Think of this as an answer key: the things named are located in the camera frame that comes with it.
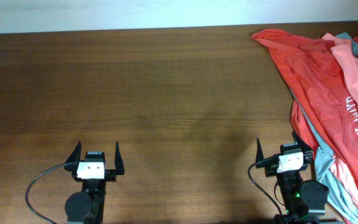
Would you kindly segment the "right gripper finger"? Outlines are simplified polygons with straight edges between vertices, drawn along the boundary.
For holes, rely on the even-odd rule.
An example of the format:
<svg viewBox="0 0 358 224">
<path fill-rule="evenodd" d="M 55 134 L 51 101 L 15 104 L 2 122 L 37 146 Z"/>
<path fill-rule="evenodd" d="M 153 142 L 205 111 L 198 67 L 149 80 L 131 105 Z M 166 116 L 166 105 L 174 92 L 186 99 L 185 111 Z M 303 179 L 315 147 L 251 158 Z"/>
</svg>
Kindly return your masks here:
<svg viewBox="0 0 358 224">
<path fill-rule="evenodd" d="M 257 138 L 257 153 L 256 153 L 256 157 L 255 157 L 255 162 L 262 162 L 264 160 L 264 154 L 263 154 L 263 150 L 262 150 L 262 146 L 260 143 L 260 139 Z"/>
<path fill-rule="evenodd" d="M 307 145 L 295 131 L 292 132 L 292 136 L 295 141 L 295 145 L 293 146 L 295 149 L 299 149 L 303 153 L 313 153 L 312 148 Z"/>
</svg>

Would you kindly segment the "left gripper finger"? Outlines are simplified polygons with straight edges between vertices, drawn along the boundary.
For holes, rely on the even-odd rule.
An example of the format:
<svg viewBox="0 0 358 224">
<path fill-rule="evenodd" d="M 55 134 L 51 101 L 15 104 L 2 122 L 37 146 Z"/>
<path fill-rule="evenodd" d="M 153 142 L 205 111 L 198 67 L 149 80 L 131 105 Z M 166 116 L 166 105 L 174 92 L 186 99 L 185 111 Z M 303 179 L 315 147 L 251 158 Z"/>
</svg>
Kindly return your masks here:
<svg viewBox="0 0 358 224">
<path fill-rule="evenodd" d="M 116 170 L 116 174 L 124 174 L 125 173 L 125 168 L 124 168 L 124 162 L 122 160 L 122 156 L 119 150 L 119 142 L 116 142 L 116 146 L 115 146 L 115 158 L 114 158 L 114 165 L 115 165 L 115 170 Z"/>
<path fill-rule="evenodd" d="M 73 152 L 68 156 L 65 161 L 66 164 L 77 163 L 80 161 L 81 156 L 81 141 L 78 141 Z"/>
</svg>

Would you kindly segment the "orange soccer t-shirt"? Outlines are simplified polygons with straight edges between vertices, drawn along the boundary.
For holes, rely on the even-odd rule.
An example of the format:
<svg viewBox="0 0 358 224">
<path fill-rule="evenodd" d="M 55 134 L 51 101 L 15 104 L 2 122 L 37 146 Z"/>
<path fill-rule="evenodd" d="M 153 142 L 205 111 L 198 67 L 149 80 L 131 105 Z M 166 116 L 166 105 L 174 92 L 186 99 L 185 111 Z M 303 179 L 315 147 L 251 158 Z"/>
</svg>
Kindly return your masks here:
<svg viewBox="0 0 358 224">
<path fill-rule="evenodd" d="M 268 49 L 317 133 L 335 158 L 347 162 L 356 175 L 358 188 L 358 122 L 347 109 L 350 94 L 342 68 L 331 52 L 334 41 L 309 39 L 278 29 L 265 29 L 252 38 Z"/>
</svg>

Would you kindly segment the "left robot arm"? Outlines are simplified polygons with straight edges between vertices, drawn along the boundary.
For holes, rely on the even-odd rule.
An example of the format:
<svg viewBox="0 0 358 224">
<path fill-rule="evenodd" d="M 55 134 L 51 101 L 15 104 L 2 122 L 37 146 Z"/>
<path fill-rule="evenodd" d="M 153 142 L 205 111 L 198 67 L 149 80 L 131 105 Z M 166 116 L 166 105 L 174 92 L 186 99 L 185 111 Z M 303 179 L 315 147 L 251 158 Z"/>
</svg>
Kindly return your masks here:
<svg viewBox="0 0 358 224">
<path fill-rule="evenodd" d="M 115 145 L 114 169 L 106 168 L 104 152 L 88 151 L 83 159 L 80 156 L 81 143 L 78 142 L 64 165 L 64 169 L 71 172 L 72 178 L 82 184 L 81 190 L 66 200 L 67 222 L 100 224 L 104 216 L 106 183 L 117 181 L 117 176 L 125 173 L 119 143 Z"/>
</svg>

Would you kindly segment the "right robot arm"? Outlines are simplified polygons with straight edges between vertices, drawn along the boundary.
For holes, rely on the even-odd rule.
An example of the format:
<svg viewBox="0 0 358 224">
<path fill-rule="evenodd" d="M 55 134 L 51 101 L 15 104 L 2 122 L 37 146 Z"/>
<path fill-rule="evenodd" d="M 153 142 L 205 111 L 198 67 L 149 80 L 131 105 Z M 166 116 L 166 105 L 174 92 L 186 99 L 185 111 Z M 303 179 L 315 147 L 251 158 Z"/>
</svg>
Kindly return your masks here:
<svg viewBox="0 0 358 224">
<path fill-rule="evenodd" d="M 255 162 L 249 169 L 263 169 L 266 177 L 276 177 L 275 188 L 280 189 L 285 211 L 269 194 L 265 194 L 278 208 L 274 223 L 320 223 L 326 210 L 329 188 L 316 180 L 303 180 L 300 172 L 312 162 L 313 150 L 295 132 L 293 143 L 282 144 L 280 152 L 264 157 L 259 140 Z"/>
</svg>

